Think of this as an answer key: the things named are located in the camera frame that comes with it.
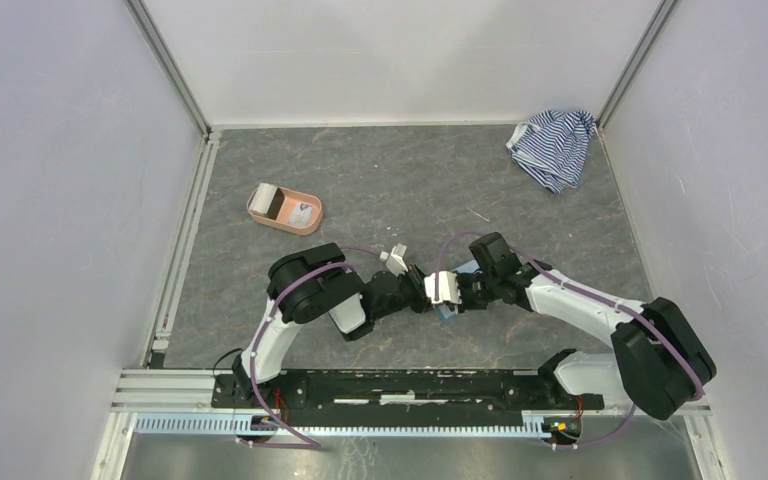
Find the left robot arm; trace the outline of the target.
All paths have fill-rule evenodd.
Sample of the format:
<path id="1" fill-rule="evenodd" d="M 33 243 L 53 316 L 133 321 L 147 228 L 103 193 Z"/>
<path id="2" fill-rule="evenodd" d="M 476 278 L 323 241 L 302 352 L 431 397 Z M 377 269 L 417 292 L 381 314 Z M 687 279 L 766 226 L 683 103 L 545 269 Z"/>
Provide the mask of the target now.
<path id="1" fill-rule="evenodd" d="M 364 247 L 385 265 L 368 281 L 346 262 L 347 249 L 328 243 L 284 256 L 270 267 L 264 315 L 231 367 L 235 392 L 248 406 L 262 407 L 272 399 L 273 379 L 303 325 L 326 316 L 344 340 L 354 341 L 386 316 L 430 309 L 425 274 L 406 262 L 405 245 L 389 251 Z"/>

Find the teal card holder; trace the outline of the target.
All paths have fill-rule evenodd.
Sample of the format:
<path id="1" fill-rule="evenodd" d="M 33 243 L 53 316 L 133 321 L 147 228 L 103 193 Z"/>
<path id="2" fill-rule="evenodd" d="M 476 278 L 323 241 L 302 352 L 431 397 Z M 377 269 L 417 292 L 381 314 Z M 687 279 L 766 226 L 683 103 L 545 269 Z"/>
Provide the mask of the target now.
<path id="1" fill-rule="evenodd" d="M 461 272 L 472 273 L 480 270 L 476 261 L 469 261 L 467 263 L 460 265 L 459 267 L 456 267 L 454 270 L 450 270 L 450 271 L 453 271 L 456 273 L 461 273 Z M 443 304 L 443 305 L 434 306 L 431 304 L 431 306 L 433 307 L 433 310 L 435 312 L 437 319 L 441 322 L 450 321 L 454 319 L 457 315 L 459 315 L 457 313 L 458 305 Z"/>

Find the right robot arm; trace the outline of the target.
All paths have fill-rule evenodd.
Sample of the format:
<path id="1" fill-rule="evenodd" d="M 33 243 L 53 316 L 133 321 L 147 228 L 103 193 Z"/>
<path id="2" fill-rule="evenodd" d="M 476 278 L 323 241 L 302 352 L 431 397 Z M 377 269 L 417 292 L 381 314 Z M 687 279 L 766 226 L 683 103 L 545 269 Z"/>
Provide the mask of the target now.
<path id="1" fill-rule="evenodd" d="M 714 359 L 675 302 L 609 295 L 519 254 L 499 232 L 472 238 L 469 250 L 476 268 L 433 273 L 428 292 L 434 302 L 461 310 L 492 302 L 515 305 L 563 321 L 611 350 L 563 355 L 537 382 L 545 405 L 562 408 L 583 394 L 619 397 L 652 418 L 667 420 L 684 404 L 701 399 L 716 377 Z"/>

